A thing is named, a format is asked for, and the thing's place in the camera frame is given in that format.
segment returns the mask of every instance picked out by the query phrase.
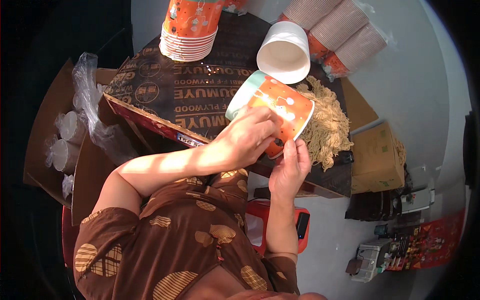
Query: orange paper cup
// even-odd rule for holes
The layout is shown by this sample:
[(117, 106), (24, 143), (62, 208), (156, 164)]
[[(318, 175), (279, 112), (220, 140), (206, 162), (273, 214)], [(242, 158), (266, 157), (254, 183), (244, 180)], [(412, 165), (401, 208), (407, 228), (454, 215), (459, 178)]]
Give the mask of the orange paper cup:
[(164, 29), (178, 37), (198, 38), (213, 34), (225, 0), (170, 0)]
[(255, 71), (239, 88), (225, 113), (227, 119), (232, 121), (245, 104), (267, 106), (283, 119), (280, 136), (265, 150), (269, 159), (282, 155), (283, 145), (300, 136), (315, 107), (313, 101), (262, 71)]

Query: woman's hand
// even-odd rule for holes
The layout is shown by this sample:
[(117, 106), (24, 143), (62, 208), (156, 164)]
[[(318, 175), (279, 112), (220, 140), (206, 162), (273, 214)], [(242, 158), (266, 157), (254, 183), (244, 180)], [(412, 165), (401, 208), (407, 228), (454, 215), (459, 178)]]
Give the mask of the woman's hand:
[(225, 170), (254, 164), (280, 133), (281, 118), (268, 107), (244, 106), (238, 116), (207, 145), (212, 162)]
[(311, 168), (305, 142), (301, 139), (295, 142), (288, 140), (283, 148), (283, 157), (276, 159), (268, 181), (272, 201), (293, 201)]

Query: black device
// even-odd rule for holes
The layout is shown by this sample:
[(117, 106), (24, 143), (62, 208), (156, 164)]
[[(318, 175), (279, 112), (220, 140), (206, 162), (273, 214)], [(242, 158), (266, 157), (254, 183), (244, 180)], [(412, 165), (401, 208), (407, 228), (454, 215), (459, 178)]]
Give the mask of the black device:
[(310, 214), (299, 213), (299, 218), (297, 219), (297, 234), (299, 235), (299, 240), (302, 240), (305, 237), (309, 219)]

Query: brown dress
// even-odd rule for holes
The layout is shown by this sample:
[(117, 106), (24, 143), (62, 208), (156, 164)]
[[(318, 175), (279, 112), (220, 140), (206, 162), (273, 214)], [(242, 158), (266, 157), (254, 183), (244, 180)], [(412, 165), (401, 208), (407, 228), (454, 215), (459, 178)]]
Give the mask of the brown dress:
[(222, 266), (245, 289), (300, 294), (295, 263), (266, 259), (246, 236), (247, 171), (178, 180), (140, 217), (106, 208), (80, 225), (74, 276), (87, 299), (182, 299)]

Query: cable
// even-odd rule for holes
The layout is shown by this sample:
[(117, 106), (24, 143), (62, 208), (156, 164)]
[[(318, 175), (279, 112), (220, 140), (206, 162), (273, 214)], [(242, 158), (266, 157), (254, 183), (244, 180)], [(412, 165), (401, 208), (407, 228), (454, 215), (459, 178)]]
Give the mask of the cable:
[(256, 198), (253, 198), (253, 199), (250, 199), (250, 200), (248, 200), (247, 202), (250, 202), (250, 201), (253, 201), (253, 200), (257, 200), (257, 199), (265, 199), (265, 198), (262, 198), (262, 197), (256, 197)]

